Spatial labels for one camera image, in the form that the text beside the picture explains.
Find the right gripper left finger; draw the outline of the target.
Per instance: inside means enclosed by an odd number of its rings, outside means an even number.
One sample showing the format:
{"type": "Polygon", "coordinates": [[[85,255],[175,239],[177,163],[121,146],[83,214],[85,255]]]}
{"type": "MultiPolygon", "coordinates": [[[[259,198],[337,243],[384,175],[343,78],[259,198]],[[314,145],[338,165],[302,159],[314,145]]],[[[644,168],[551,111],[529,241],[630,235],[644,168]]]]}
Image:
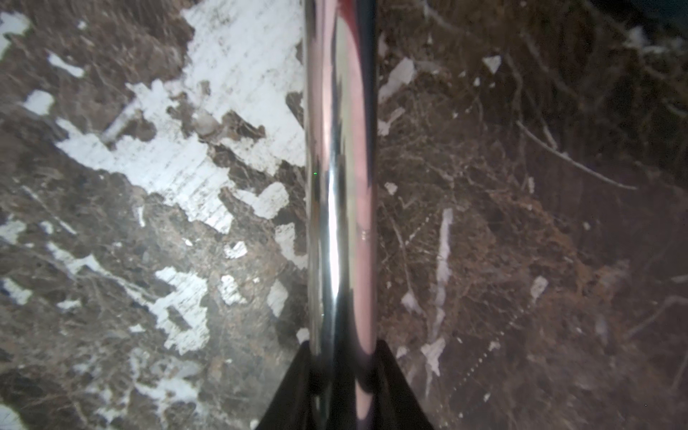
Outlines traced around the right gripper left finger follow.
{"type": "Polygon", "coordinates": [[[311,351],[303,342],[256,430],[312,428],[311,351]]]}

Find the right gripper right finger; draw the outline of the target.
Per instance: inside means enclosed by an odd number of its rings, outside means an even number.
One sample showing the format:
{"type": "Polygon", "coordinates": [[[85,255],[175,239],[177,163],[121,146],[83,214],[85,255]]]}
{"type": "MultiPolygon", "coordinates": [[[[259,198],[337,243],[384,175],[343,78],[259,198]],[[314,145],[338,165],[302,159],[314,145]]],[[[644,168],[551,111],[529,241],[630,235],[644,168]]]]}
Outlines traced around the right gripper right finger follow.
{"type": "Polygon", "coordinates": [[[384,340],[376,344],[376,417],[381,430],[433,430],[394,354],[384,340]]]}

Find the blue handled metal tool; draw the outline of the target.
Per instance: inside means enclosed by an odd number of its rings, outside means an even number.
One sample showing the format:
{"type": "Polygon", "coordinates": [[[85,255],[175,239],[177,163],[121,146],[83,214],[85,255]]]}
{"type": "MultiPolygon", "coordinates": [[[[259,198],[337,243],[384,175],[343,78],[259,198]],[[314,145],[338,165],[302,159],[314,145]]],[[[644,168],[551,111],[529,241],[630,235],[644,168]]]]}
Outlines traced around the blue handled metal tool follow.
{"type": "Polygon", "coordinates": [[[374,426],[376,9],[304,4],[310,407],[319,429],[374,426]]]}

